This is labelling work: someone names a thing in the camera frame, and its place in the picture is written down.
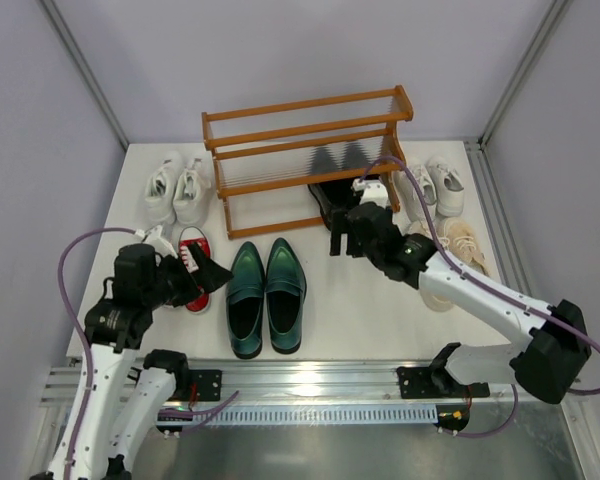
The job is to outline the black loafer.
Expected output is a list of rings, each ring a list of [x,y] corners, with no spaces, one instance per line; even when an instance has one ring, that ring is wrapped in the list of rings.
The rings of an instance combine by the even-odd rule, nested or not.
[[[308,190],[319,206],[322,221],[331,230],[334,215],[357,206],[361,195],[353,190],[352,179],[338,179],[309,184]]]

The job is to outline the beige lace sneaker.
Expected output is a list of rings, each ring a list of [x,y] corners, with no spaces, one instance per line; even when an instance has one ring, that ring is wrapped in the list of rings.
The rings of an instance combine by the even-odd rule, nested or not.
[[[436,224],[438,239],[446,250],[471,269],[490,276],[485,256],[473,228],[460,217],[441,219]]]
[[[429,226],[423,220],[413,221],[407,228],[407,233],[408,234],[420,234],[429,239],[432,238],[432,234],[429,229]],[[420,289],[419,293],[420,293],[420,296],[421,296],[424,304],[430,310],[432,310],[434,312],[443,313],[443,312],[447,312],[447,311],[451,310],[454,307],[454,304],[450,300],[448,300],[442,296],[432,294],[428,290]]]

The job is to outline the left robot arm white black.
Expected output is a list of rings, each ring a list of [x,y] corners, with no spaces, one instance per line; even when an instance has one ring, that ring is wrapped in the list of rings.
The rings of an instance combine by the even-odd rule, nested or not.
[[[129,479],[140,447],[164,403],[190,384],[185,354],[157,349],[139,371],[124,406],[122,390],[154,312],[184,306],[228,283],[232,274],[189,248],[195,267],[150,243],[122,247],[103,294],[87,312],[78,334],[83,360],[78,391],[65,431],[40,479]]]

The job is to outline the green loafer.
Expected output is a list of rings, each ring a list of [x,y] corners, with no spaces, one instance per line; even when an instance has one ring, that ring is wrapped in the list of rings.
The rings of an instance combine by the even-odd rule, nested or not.
[[[277,238],[267,261],[265,300],[271,345],[280,354],[300,348],[306,293],[300,260],[284,238]]]
[[[237,251],[226,288],[226,318],[230,347],[242,360],[257,357],[262,349],[265,272],[256,246],[244,242]]]

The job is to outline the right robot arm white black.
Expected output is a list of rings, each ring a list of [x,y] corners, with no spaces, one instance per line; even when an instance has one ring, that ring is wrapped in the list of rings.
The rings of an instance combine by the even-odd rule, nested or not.
[[[347,238],[347,252],[367,258],[391,280],[444,297],[507,338],[504,345],[448,346],[441,367],[460,384],[514,381],[535,398],[558,404],[591,356],[582,310],[563,300],[552,306],[461,266],[421,234],[404,235],[390,210],[374,203],[330,221],[331,252]]]

